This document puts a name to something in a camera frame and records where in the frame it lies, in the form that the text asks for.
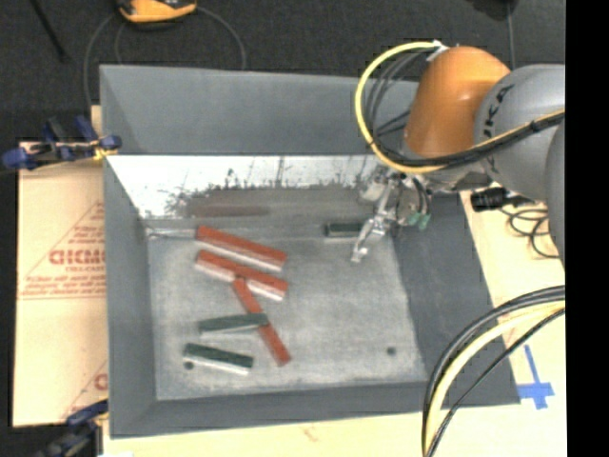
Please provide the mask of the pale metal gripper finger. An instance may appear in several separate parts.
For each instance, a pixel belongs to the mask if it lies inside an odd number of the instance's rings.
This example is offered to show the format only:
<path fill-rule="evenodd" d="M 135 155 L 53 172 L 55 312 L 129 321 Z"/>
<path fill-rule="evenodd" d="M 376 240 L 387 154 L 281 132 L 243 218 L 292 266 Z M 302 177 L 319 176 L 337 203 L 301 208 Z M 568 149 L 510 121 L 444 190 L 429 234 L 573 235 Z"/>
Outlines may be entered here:
<path fill-rule="evenodd" d="M 383 238 L 394 226 L 396 220 L 392 214 L 377 213 L 372 219 L 371 237 Z"/>
<path fill-rule="evenodd" d="M 376 235 L 376 223 L 374 220 L 367 220 L 356 239 L 354 247 L 351 252 L 350 260 L 353 263 L 360 263 L 365 255 L 368 253 L 368 246 L 375 242 Z"/>

